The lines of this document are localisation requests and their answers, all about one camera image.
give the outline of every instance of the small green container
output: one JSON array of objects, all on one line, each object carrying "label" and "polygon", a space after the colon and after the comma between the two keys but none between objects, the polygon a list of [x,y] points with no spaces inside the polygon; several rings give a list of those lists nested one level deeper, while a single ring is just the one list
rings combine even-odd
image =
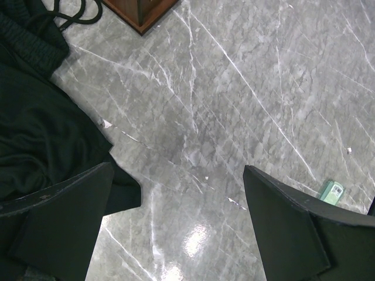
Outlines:
[{"label": "small green container", "polygon": [[341,184],[336,181],[329,180],[325,182],[319,199],[328,204],[336,205],[341,199],[342,194],[344,194],[344,191],[345,189]]}]

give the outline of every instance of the black cable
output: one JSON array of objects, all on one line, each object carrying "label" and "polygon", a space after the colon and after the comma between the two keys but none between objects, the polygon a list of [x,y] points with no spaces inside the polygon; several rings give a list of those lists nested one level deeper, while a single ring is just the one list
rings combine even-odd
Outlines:
[{"label": "black cable", "polygon": [[53,20],[53,18],[55,18],[55,17],[66,19],[66,22],[63,23],[59,27],[60,31],[64,31],[72,23],[79,23],[81,25],[92,25],[93,23],[96,23],[101,18],[101,15],[103,14],[103,7],[101,6],[100,0],[94,0],[94,2],[98,6],[98,14],[96,14],[96,16],[93,17],[92,19],[80,19],[80,17],[83,15],[83,13],[86,9],[86,0],[81,0],[81,8],[74,16],[68,16],[64,13],[60,13],[59,12],[60,0],[55,0],[53,11],[46,11],[44,13],[40,13],[38,15],[32,16],[28,20],[28,22],[26,23],[26,28],[29,28],[35,22],[37,22],[38,20],[41,20],[45,17],[47,17],[47,19],[45,19],[45,21],[42,23],[41,27],[39,28],[39,30],[37,32],[38,35],[41,34],[45,30],[45,28],[48,26],[50,21]]}]

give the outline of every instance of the gray marble tile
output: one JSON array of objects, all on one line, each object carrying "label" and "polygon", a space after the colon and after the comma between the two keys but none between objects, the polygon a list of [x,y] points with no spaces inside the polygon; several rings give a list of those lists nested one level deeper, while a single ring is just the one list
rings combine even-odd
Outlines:
[{"label": "gray marble tile", "polygon": [[144,191],[103,221],[87,280],[265,280],[246,164],[313,196],[335,179],[340,206],[366,213],[374,30],[371,0],[184,0],[144,37],[107,8],[67,29],[53,79],[113,124],[111,153]]}]

